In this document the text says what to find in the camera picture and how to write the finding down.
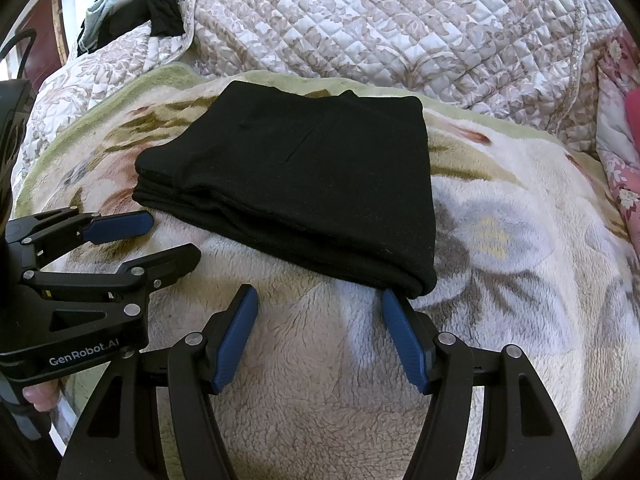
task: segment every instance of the metal pin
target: metal pin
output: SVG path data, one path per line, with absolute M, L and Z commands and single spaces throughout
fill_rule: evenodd
M 184 342 L 189 346 L 196 346 L 202 343 L 202 334 L 200 332 L 191 332 L 184 338 Z
M 507 346 L 507 355 L 509 355 L 510 357 L 513 357 L 514 359 L 517 359 L 518 357 L 521 357 L 522 350 L 520 349 L 519 346 L 509 345 Z
M 129 303 L 124 308 L 124 313 L 127 314 L 127 316 L 135 317 L 138 314 L 140 314 L 140 307 L 137 306 L 135 303 Z
M 442 332 L 438 334 L 438 341 L 443 345 L 453 345 L 456 342 L 456 336 L 449 332 Z

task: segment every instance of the pink floral fabric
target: pink floral fabric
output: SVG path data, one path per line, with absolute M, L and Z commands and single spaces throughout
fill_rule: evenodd
M 640 155 L 626 118 L 625 98 L 640 88 L 640 50 L 621 25 L 598 64 L 596 147 L 613 198 L 640 255 Z

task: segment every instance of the logo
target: logo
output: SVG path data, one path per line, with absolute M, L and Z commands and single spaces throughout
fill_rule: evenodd
M 63 365 L 66 363 L 71 363 L 73 361 L 75 361 L 76 359 L 82 359 L 84 357 L 89 357 L 90 355 L 94 355 L 94 354 L 99 354 L 101 352 L 104 352 L 106 350 L 110 350 L 110 349 L 116 349 L 120 346 L 120 342 L 118 341 L 118 338 L 114 338 L 114 339 L 110 339 L 109 342 L 107 344 L 105 343 L 100 343 L 99 345 L 90 347 L 90 348 L 85 348 L 83 350 L 74 350 L 73 352 L 71 352 L 71 354 L 69 355 L 63 355 L 60 357 L 52 357 L 51 359 L 49 359 L 49 364 L 51 366 L 58 366 L 58 365 Z

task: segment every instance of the blue gripper pad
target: blue gripper pad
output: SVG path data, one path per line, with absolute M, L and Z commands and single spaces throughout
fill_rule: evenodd
M 389 288 L 382 295 L 382 316 L 400 356 L 406 378 L 424 393 L 429 385 L 424 351 L 402 311 L 398 298 Z
M 82 236 L 95 245 L 141 236 L 151 231 L 154 218 L 148 211 L 95 218 Z
M 258 315 L 258 293 L 249 288 L 218 347 L 216 375 L 211 381 L 217 392 L 229 384 L 238 370 L 238 364 Z

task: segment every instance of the pink pillow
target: pink pillow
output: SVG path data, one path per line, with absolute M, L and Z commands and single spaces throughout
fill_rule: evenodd
M 632 90 L 625 98 L 626 120 L 640 152 L 640 89 Z

